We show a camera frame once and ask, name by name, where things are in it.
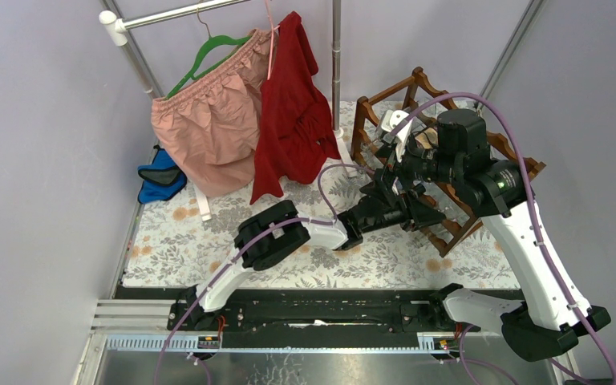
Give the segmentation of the dark green wine bottle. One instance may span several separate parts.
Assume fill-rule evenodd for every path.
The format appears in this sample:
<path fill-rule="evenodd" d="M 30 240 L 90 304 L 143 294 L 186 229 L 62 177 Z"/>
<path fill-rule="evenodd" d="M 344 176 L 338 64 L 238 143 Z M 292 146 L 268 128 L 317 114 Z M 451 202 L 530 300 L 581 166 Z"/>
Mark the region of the dark green wine bottle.
<path fill-rule="evenodd" d="M 438 146 L 438 134 L 434 128 L 428 128 L 417 132 L 415 140 L 419 147 L 430 150 Z"/>

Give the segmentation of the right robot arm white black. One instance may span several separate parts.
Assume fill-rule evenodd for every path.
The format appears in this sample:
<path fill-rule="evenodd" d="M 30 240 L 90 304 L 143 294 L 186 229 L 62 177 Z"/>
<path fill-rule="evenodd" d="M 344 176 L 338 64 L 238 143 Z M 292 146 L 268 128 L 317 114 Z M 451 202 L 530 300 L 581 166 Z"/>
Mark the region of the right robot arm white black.
<path fill-rule="evenodd" d="M 475 111 L 451 109 L 433 125 L 424 147 L 405 111 L 388 111 L 378 133 L 377 175 L 389 197 L 405 197 L 426 182 L 450 185 L 500 244 L 524 295 L 507 301 L 458 284 L 444 287 L 428 308 L 438 330 L 457 322 L 499 334 L 529 362 L 563 355 L 580 337 L 610 323 L 608 311 L 581 294 L 549 242 L 525 162 L 492 156 L 486 123 Z"/>

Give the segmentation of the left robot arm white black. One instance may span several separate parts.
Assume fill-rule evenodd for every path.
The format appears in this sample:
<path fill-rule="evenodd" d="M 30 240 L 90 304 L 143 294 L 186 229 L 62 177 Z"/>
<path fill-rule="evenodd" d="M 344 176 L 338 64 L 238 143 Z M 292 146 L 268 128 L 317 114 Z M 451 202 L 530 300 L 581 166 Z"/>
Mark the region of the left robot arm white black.
<path fill-rule="evenodd" d="M 229 260 L 186 294 L 186 319 L 199 330 L 210 328 L 217 311 L 251 274 L 278 265 L 304 245 L 349 250 L 362 244 L 367 233 L 396 225 L 415 231 L 446 218 L 413 192 L 396 194 L 374 183 L 360 192 L 358 203 L 334 219 L 308 217 L 293 201 L 284 200 L 244 221 L 237 228 Z"/>

